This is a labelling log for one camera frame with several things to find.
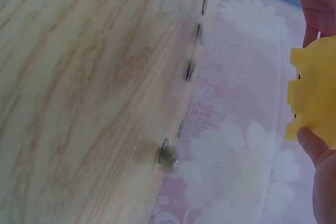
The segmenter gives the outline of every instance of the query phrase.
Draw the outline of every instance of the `yellow object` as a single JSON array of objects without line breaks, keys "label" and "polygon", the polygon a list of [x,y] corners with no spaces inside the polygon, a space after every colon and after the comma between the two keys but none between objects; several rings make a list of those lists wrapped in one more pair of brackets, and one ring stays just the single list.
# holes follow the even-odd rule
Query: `yellow object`
[{"label": "yellow object", "polygon": [[336,148],[336,37],[293,48],[290,63],[300,79],[288,82],[287,102],[296,118],[286,126],[286,139],[297,141],[297,131],[308,127]]}]

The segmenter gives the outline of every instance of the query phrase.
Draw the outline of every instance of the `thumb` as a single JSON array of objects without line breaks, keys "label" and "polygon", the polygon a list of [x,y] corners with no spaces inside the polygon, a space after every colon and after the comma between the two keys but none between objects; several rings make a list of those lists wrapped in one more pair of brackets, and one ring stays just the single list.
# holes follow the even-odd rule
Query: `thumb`
[{"label": "thumb", "polygon": [[321,156],[330,150],[328,145],[323,139],[305,127],[299,129],[297,136],[303,150],[308,154],[316,167],[321,162]]}]

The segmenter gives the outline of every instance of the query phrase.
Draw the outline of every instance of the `pink fabric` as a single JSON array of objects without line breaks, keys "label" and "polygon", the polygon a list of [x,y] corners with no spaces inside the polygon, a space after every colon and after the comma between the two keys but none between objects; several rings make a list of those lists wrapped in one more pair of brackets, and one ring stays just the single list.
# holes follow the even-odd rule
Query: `pink fabric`
[{"label": "pink fabric", "polygon": [[291,47],[302,10],[278,0],[222,0],[202,72],[150,224],[315,223],[314,168],[285,142]]}]

